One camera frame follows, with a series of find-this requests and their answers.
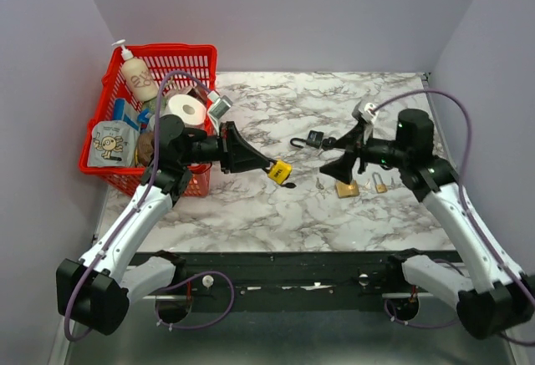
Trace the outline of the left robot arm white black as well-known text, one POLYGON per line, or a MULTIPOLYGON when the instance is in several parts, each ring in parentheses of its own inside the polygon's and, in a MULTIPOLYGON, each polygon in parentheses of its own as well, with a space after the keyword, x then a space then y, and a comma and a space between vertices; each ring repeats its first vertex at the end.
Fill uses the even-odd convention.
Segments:
POLYGON ((223 123, 220 131, 209 135, 188 128, 173 114, 156 121, 154 157, 130 203, 94 246, 76 261, 63 260, 56 271, 58 310, 71 342, 78 339, 72 321, 110 335, 135 302, 155 291, 175 294, 184 287, 186 275, 172 254, 158 253, 134 269, 129 264, 152 228, 186 192, 190 165, 217 162, 225 173, 262 170, 279 185, 288 178, 290 167, 254 149, 233 122, 223 123))

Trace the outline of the small brass padlock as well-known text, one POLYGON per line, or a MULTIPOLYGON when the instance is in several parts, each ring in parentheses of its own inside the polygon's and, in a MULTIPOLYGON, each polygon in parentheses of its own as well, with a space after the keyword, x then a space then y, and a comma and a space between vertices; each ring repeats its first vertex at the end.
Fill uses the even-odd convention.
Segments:
POLYGON ((382 176, 379 172, 372 173, 372 180, 374 182, 375 190, 378 194, 383 194, 388 191, 386 184, 384 183, 382 176))

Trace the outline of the large brass padlock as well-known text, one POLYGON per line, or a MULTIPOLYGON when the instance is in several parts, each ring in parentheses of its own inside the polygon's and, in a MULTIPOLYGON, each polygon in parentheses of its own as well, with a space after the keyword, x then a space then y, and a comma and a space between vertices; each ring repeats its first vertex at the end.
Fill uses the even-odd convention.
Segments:
POLYGON ((350 184, 345 184, 341 181, 336 181, 335 189, 337 192, 337 196, 340 199, 359 196, 359 186, 355 180, 353 180, 350 184))

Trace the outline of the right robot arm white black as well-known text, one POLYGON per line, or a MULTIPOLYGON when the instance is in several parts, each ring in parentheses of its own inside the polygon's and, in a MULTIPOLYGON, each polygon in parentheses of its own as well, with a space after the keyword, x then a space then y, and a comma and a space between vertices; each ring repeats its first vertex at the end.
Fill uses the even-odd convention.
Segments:
POLYGON ((441 224, 467 272, 463 276, 409 250, 394 256, 394 265, 385 269, 386 285, 394 291, 410 285, 423 288, 454 309, 462 326, 478 339, 529 322, 534 279, 505 253, 460 195, 458 174, 433 152, 435 128, 428 113, 400 111, 393 140, 373 136, 373 104, 356 109, 353 116, 357 124, 333 144, 343 155, 321 166, 320 172, 348 184, 355 166, 359 173, 369 164, 396 168, 404 186, 441 224))

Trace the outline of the small yellow padlock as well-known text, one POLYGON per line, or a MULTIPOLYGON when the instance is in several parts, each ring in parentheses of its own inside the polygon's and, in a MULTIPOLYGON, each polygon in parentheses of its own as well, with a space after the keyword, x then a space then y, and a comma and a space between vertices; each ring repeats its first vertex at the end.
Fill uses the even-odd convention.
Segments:
POLYGON ((288 181, 292 171, 293 167, 289 163, 282 160, 276 160, 272 162, 272 165, 268 170, 265 170, 265 173, 267 174, 267 177, 277 185, 288 189, 294 189, 296 184, 288 181))

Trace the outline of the black padlock with keys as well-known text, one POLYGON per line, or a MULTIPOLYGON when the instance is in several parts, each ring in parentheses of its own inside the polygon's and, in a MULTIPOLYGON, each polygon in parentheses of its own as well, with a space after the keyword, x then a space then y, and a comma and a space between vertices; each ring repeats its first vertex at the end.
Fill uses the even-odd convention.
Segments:
POLYGON ((308 146, 316 150, 331 150, 336 141, 337 139, 334 137, 326 137, 324 132, 310 130, 305 139, 294 137, 290 139, 289 144, 298 149, 308 146))

